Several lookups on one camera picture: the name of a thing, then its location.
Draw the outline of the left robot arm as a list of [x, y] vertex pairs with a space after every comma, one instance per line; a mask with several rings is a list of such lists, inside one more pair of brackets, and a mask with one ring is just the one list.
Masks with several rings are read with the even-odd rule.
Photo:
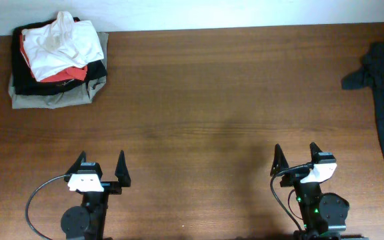
[[116, 181], [102, 181], [100, 164], [88, 162], [86, 152], [70, 166], [64, 181], [70, 191], [82, 195], [82, 202], [66, 210], [61, 218], [61, 229], [68, 240], [103, 240], [109, 197], [122, 194], [122, 188], [131, 186], [131, 178], [120, 152], [115, 168]]

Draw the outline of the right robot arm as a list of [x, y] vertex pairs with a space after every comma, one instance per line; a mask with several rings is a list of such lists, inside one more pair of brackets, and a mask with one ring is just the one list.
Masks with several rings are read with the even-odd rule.
[[[293, 220], [297, 230], [293, 238], [298, 240], [360, 240], [360, 235], [343, 235], [350, 209], [349, 202], [336, 193], [323, 193], [320, 184], [329, 180], [336, 168], [337, 160], [330, 152], [322, 151], [316, 143], [309, 145], [311, 160], [302, 165], [289, 166], [279, 144], [274, 149], [270, 171], [270, 189], [278, 204]], [[273, 186], [280, 178], [281, 187], [291, 187], [296, 194], [300, 216], [296, 216], [290, 205], [284, 205]]]

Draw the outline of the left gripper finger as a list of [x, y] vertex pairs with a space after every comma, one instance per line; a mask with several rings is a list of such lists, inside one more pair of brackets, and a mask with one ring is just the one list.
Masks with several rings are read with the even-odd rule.
[[125, 153], [121, 150], [117, 162], [117, 166], [115, 169], [115, 176], [118, 179], [118, 182], [121, 187], [130, 187], [131, 186], [131, 178], [127, 169], [126, 161], [125, 161]]
[[76, 174], [76, 172], [79, 170], [82, 163], [86, 162], [86, 152], [82, 151], [80, 155], [78, 156], [77, 160], [70, 166], [70, 168], [65, 173], [66, 176], [64, 177], [65, 182], [69, 182], [71, 175]]

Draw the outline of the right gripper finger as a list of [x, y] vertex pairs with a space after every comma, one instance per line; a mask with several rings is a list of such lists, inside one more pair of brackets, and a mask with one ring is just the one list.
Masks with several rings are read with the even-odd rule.
[[322, 152], [315, 142], [310, 143], [311, 162], [318, 163], [321, 160], [319, 154]]
[[274, 175], [286, 170], [289, 168], [288, 162], [285, 158], [285, 155], [282, 151], [280, 144], [275, 145], [274, 159], [273, 164], [270, 171], [270, 176]]

